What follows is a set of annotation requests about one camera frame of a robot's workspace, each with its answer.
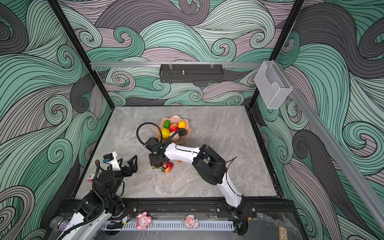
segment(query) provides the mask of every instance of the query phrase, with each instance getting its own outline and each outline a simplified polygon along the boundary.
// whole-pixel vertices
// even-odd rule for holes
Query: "pink scalloped bowl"
[[[172,140],[172,142],[175,142],[175,143],[176,143],[176,142],[177,142],[177,143],[185,142],[185,140],[187,140],[189,134],[192,132],[192,129],[189,127],[188,119],[181,119],[181,118],[180,118],[179,116],[177,116],[177,115],[174,115],[174,116],[171,117],[171,118],[162,118],[162,119],[161,119],[161,123],[159,124],[160,129],[163,128],[163,126],[164,126],[164,122],[165,122],[166,120],[169,120],[171,124],[172,124],[172,123],[179,123],[180,121],[184,121],[184,122],[185,122],[185,129],[187,130],[187,134],[184,135],[184,136],[182,136],[182,137],[180,137],[180,139],[177,140],[177,141],[173,141],[173,140]],[[157,138],[158,138],[158,140],[160,141],[160,132],[159,132],[159,130],[157,129],[157,127],[156,127],[155,129],[156,129],[156,133],[157,133]]]

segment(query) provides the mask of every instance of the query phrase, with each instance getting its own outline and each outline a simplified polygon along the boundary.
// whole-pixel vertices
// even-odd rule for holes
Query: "green object on table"
[[[164,128],[169,128],[170,127],[170,121],[169,120],[166,120],[164,122]]]

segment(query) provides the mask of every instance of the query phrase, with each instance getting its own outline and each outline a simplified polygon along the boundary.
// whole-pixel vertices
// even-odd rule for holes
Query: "pink figurine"
[[[187,216],[187,219],[185,220],[185,225],[187,226],[188,229],[191,229],[191,227],[193,227],[193,229],[197,229],[197,226],[199,225],[199,221],[195,219],[195,215],[189,214]]]
[[[137,216],[136,227],[140,230],[146,230],[148,225],[151,225],[152,218],[147,216],[147,212],[143,212]]]

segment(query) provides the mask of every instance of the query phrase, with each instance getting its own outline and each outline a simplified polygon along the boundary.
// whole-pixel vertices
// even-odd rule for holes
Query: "microphone head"
[[[53,230],[64,231],[64,229],[68,226],[69,223],[69,220],[65,220],[62,216],[57,216],[51,220],[49,226]]]

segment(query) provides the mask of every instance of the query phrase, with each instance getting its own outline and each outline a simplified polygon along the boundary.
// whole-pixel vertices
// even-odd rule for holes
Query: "yellow fruit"
[[[169,138],[169,130],[168,129],[166,129],[166,128],[162,128],[161,129],[161,133],[163,134],[163,139],[167,139],[167,138]]]
[[[184,121],[179,122],[179,128],[185,128],[187,124]]]

